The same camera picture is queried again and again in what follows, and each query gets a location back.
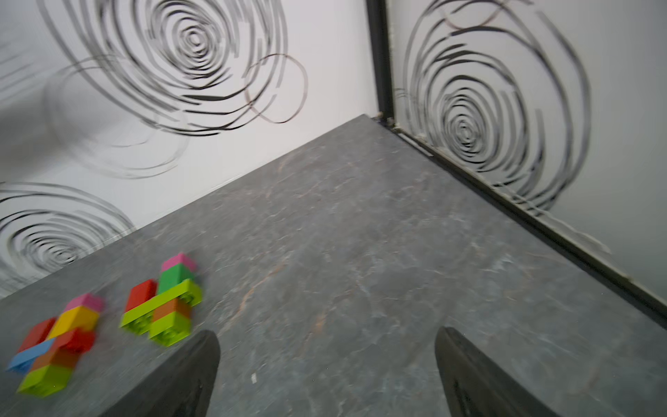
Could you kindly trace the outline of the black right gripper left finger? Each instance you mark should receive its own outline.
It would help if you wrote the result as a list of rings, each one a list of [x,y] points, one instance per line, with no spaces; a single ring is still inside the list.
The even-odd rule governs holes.
[[[220,358],[215,333],[200,331],[102,415],[205,416]]]

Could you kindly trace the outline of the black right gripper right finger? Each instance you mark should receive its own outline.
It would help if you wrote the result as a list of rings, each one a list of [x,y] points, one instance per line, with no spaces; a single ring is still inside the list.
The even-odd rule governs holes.
[[[442,327],[434,353],[452,416],[555,416],[465,335]]]

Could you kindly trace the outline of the lime square lego brick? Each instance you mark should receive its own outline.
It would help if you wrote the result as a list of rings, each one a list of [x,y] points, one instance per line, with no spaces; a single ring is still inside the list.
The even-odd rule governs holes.
[[[178,312],[167,314],[153,321],[149,328],[149,339],[169,347],[188,337],[191,333],[191,319]]]

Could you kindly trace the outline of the lime green long lego brick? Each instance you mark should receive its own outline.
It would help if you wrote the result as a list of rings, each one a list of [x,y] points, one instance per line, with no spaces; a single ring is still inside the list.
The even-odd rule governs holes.
[[[120,328],[132,334],[143,335],[149,331],[154,313],[163,305],[173,300],[185,302],[194,307],[203,300],[203,289],[193,280],[187,279],[160,295],[155,295],[137,307],[123,314]]]

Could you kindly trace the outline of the red lego brick front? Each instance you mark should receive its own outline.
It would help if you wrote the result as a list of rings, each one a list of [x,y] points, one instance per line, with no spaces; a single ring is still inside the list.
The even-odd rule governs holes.
[[[72,354],[84,354],[92,349],[96,338],[97,336],[94,331],[75,328],[57,336],[51,345],[51,350],[62,349]]]

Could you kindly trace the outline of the yellow lego brick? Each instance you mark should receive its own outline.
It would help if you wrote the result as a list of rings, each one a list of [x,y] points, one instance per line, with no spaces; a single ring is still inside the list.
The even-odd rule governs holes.
[[[80,328],[83,331],[92,331],[96,328],[100,313],[85,306],[78,306],[60,314],[50,330],[47,340],[54,339],[71,330]]]

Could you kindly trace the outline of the magenta lego brick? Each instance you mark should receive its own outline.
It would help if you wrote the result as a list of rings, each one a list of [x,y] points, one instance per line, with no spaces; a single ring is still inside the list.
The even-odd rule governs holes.
[[[172,256],[170,259],[166,260],[161,267],[161,271],[165,272],[175,266],[183,265],[189,269],[192,273],[198,270],[196,263],[186,254],[180,253],[178,255]]]
[[[105,301],[100,296],[92,295],[91,293],[86,293],[68,302],[64,310],[69,311],[71,309],[75,309],[78,307],[86,307],[87,309],[90,309],[97,313],[102,313],[102,311],[104,311],[105,308]]]

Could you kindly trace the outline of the orange lego brick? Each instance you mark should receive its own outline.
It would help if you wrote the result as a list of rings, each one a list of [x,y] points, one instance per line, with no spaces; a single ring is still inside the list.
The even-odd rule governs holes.
[[[66,349],[51,349],[36,358],[30,371],[33,372],[40,368],[53,366],[74,369],[78,364],[80,356],[81,354],[73,353]]]
[[[191,318],[191,307],[183,300],[175,298],[158,307],[153,313],[152,321],[158,321],[174,313],[189,320]]]

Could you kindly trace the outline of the small lime lego brick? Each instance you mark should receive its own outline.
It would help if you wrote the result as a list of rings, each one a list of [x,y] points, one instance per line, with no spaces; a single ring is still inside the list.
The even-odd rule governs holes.
[[[47,365],[27,373],[17,392],[40,398],[47,397],[63,390],[72,374],[72,368]]]

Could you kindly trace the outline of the small red lego brick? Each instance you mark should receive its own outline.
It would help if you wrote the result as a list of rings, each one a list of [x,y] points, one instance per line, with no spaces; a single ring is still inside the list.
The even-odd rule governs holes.
[[[24,352],[27,349],[33,348],[36,345],[44,342],[47,338],[47,336],[50,334],[50,331],[52,330],[53,326],[55,325],[57,321],[57,318],[52,317],[50,319],[47,319],[45,321],[41,321],[37,325],[35,325],[29,334],[24,338],[18,352]]]

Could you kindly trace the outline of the blue lego brick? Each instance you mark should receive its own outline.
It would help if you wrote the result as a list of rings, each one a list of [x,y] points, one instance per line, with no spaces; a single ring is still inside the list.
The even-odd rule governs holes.
[[[10,361],[6,371],[18,373],[20,375],[27,374],[33,363],[39,356],[46,354],[52,347],[54,339],[46,340],[38,345],[30,347],[22,352],[17,353]]]

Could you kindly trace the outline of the black corner frame post right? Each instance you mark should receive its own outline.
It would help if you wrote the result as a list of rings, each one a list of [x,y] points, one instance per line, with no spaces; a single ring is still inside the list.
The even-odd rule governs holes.
[[[395,125],[394,84],[392,77],[390,33],[385,0],[366,0],[368,29],[380,123]]]

